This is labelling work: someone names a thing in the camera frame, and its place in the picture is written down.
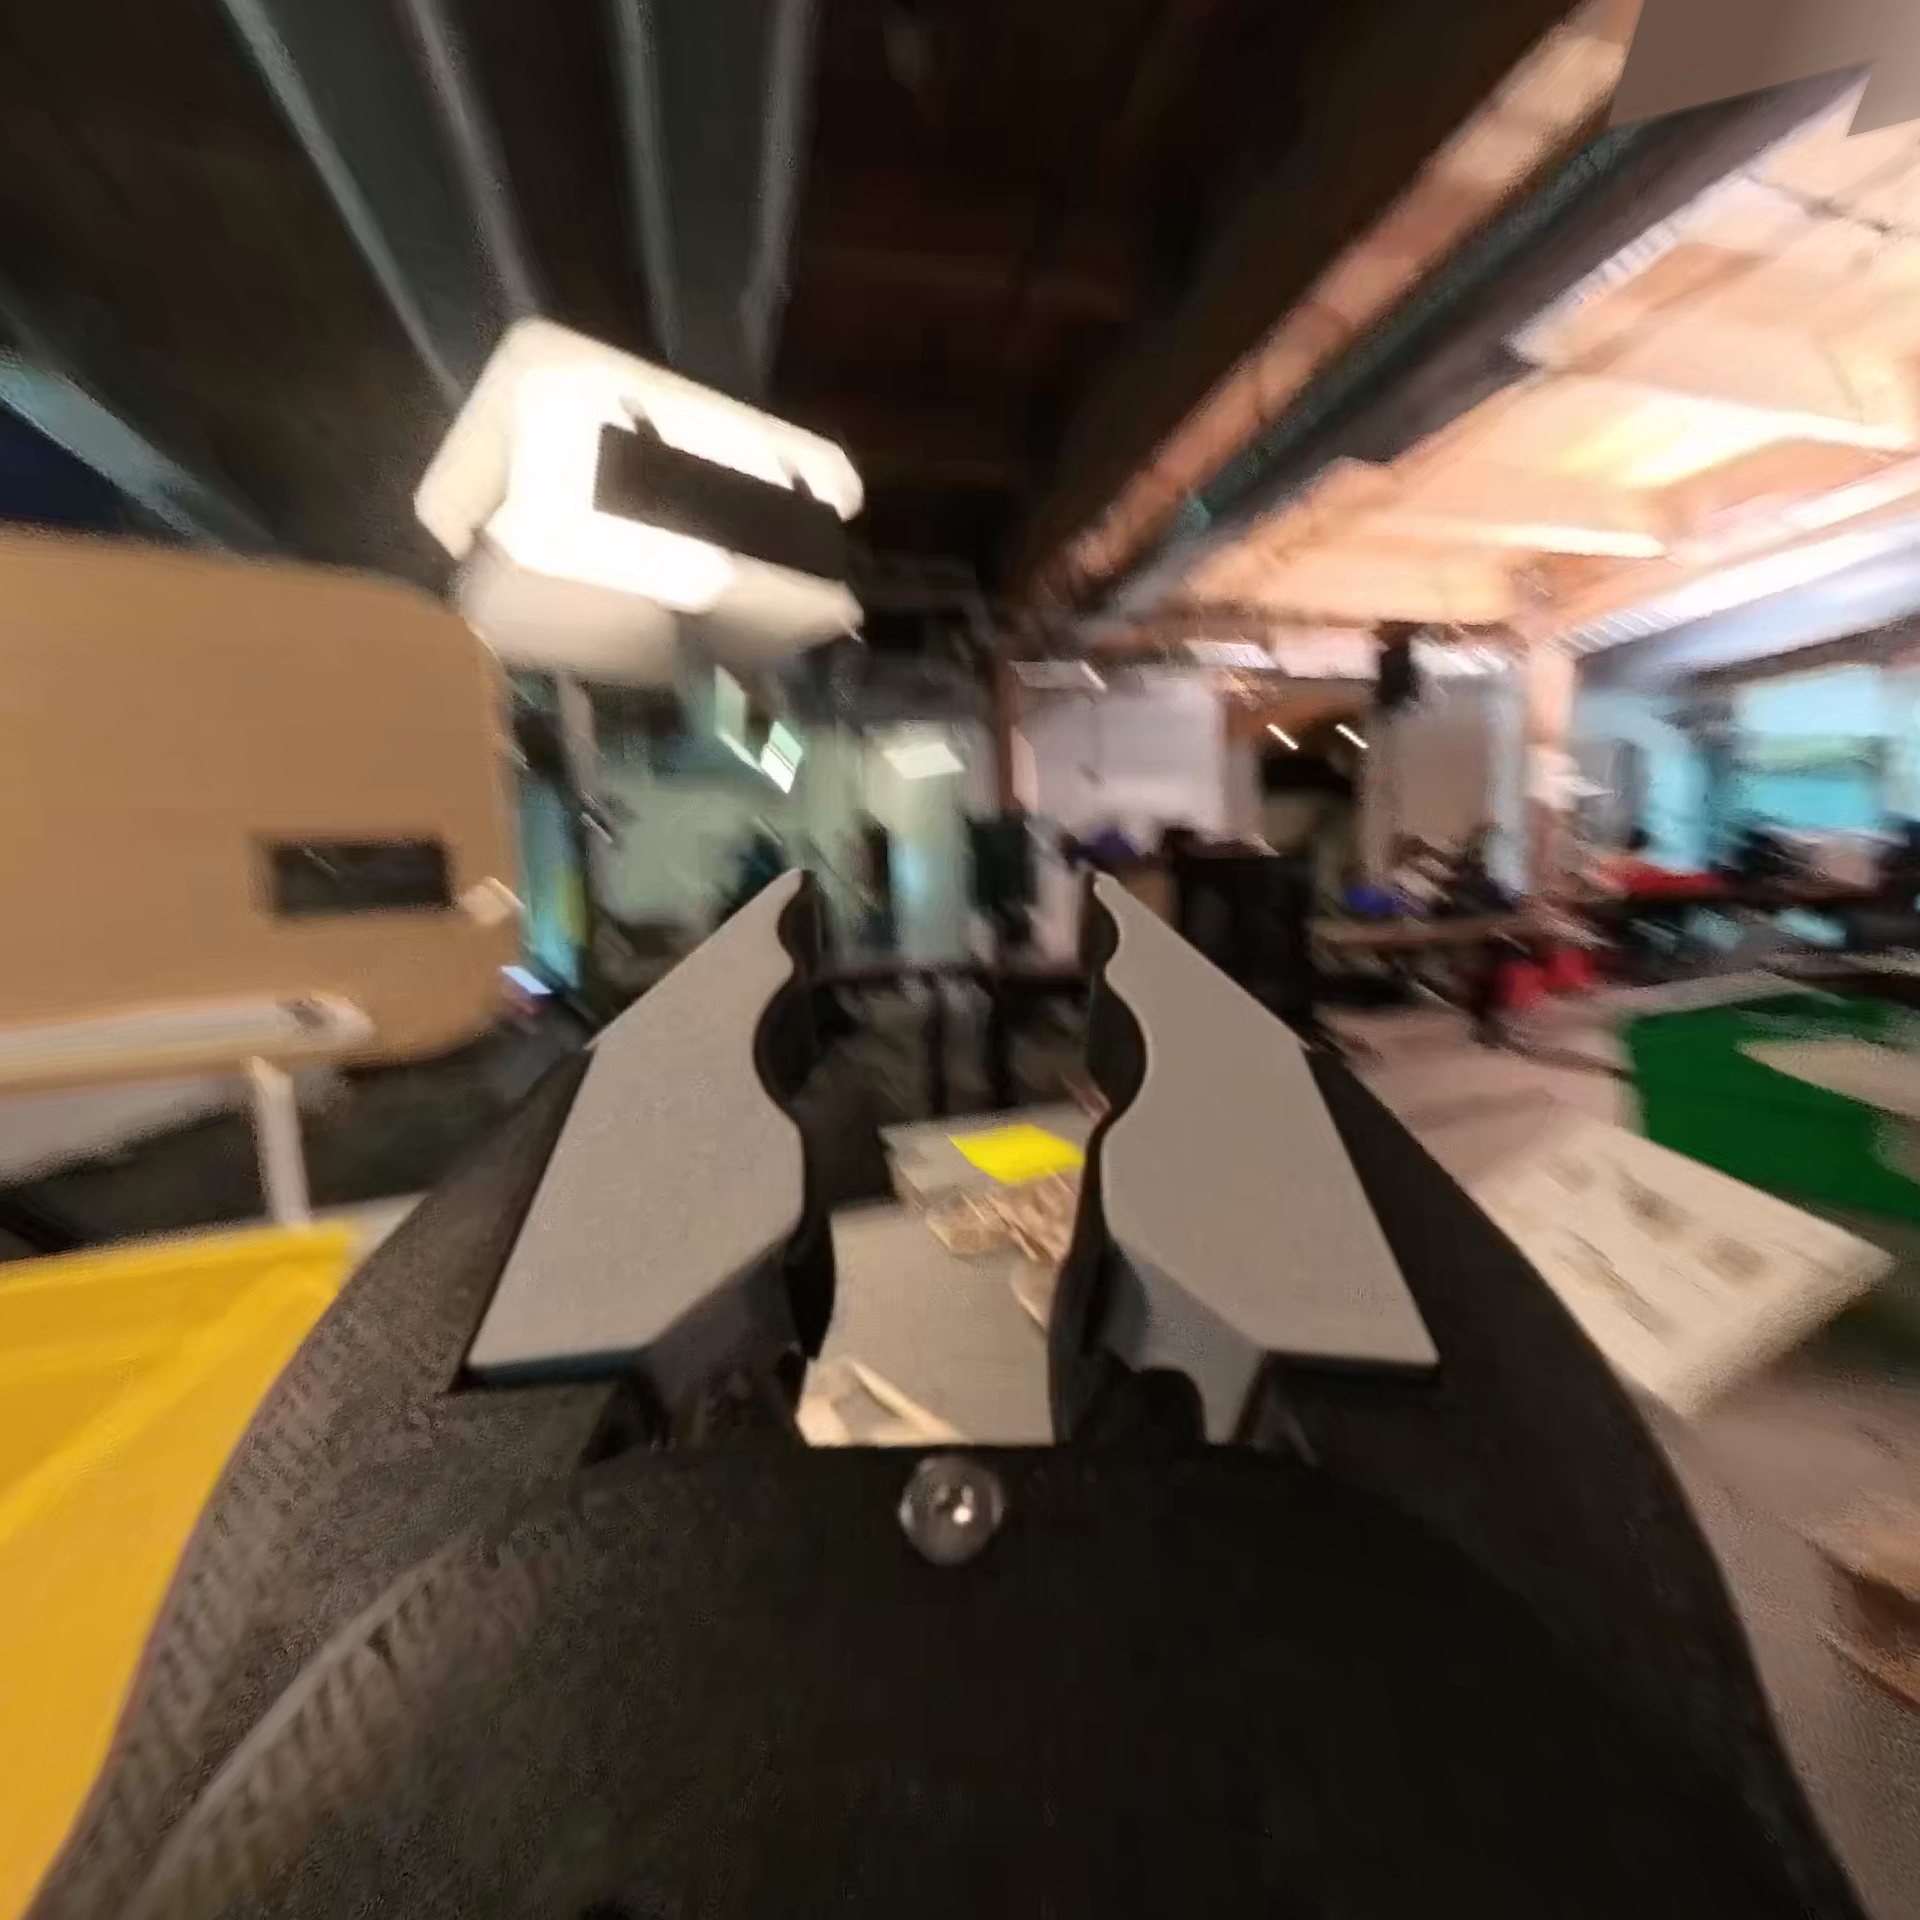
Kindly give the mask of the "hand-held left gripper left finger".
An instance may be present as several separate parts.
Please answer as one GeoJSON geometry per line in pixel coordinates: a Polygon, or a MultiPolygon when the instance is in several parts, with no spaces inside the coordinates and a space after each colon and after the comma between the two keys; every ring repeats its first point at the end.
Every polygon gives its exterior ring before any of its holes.
{"type": "Polygon", "coordinates": [[[786,871],[596,1036],[468,1385],[627,1385],[671,1432],[733,1380],[797,1404],[835,1306],[801,1116],[818,969],[818,887],[786,871]]]}

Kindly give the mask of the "white hanging light fixture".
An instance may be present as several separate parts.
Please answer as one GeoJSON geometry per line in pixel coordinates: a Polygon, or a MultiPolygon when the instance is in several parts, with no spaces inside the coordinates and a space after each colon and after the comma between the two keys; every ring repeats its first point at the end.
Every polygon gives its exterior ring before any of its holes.
{"type": "Polygon", "coordinates": [[[848,452],[549,320],[511,327],[415,495],[507,667],[664,685],[850,636],[848,452]]]}

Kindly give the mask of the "green plastic bin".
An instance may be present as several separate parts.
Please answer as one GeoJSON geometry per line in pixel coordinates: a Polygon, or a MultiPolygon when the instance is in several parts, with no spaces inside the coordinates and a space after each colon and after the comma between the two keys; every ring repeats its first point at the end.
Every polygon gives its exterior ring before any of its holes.
{"type": "Polygon", "coordinates": [[[1631,1015],[1639,1129],[1799,1208],[1914,1225],[1916,1012],[1788,987],[1631,1015]]]}

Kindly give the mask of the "white instruction booklet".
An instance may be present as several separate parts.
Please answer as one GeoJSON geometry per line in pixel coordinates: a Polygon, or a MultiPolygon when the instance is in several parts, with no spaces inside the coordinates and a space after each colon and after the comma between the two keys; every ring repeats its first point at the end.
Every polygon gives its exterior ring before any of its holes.
{"type": "Polygon", "coordinates": [[[1594,1117],[1562,1117],[1473,1195],[1621,1380],[1685,1419],[1892,1269],[1871,1240],[1594,1117]]]}

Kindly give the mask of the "tan rounded board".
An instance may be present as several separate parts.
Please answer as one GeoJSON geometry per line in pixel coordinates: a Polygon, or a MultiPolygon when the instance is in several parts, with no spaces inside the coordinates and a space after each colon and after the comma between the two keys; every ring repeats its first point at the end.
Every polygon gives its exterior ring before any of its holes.
{"type": "Polygon", "coordinates": [[[481,1037],[519,952],[507,706],[421,589],[5,531],[5,1088],[481,1037]]]}

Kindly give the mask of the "wooden bicycle model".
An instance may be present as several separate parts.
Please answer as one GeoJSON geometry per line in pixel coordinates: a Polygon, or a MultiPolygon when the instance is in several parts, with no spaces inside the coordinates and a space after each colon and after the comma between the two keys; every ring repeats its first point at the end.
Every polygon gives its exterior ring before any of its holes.
{"type": "Polygon", "coordinates": [[[1076,1170],[1023,1184],[952,1188],[924,1208],[924,1220],[948,1255],[1000,1259],[1016,1303],[1047,1330],[1073,1249],[1079,1188],[1076,1170]]]}

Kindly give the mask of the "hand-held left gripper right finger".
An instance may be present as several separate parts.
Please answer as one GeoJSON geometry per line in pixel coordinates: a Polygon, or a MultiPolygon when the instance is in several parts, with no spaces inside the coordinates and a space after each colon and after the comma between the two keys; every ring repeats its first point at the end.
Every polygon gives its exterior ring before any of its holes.
{"type": "Polygon", "coordinates": [[[1103,1101],[1047,1319],[1057,1443],[1168,1376],[1234,1445],[1271,1376],[1426,1385],[1441,1354],[1308,1045],[1113,875],[1087,895],[1103,1101]]]}

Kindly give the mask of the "yellow plastic bin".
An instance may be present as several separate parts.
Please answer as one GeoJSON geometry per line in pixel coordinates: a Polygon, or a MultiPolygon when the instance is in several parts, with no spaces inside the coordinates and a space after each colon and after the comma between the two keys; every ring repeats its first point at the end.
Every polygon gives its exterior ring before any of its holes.
{"type": "Polygon", "coordinates": [[[3,1916],[76,1828],[189,1531],[362,1255],[316,1224],[5,1265],[3,1916]]]}

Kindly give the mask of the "yellow sticky note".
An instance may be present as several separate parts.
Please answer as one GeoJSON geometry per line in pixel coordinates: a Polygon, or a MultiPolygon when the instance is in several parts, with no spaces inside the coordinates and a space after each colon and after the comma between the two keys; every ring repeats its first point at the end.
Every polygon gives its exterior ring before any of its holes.
{"type": "Polygon", "coordinates": [[[948,1133],[947,1144],[984,1180],[1004,1187],[1076,1173],[1087,1147],[1034,1121],[1010,1121],[948,1133]]]}

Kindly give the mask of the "white stand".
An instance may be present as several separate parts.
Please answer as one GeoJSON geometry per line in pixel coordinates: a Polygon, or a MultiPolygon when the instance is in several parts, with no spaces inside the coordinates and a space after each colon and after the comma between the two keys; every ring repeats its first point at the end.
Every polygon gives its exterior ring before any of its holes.
{"type": "Polygon", "coordinates": [[[223,1077],[248,1096],[268,1218],[303,1231],[313,1217],[295,1073],[337,1065],[377,1034],[352,1000],[178,1000],[104,1015],[5,1024],[3,1092],[35,1097],[84,1088],[223,1077]]]}

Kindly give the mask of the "large wooden cut-out sheet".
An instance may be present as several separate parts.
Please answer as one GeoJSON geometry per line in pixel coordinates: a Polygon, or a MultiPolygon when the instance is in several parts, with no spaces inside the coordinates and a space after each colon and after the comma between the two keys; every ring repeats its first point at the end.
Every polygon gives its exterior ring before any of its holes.
{"type": "Polygon", "coordinates": [[[944,1449],[961,1440],[899,1385],[843,1357],[807,1369],[797,1428],[815,1449],[944,1449]]]}

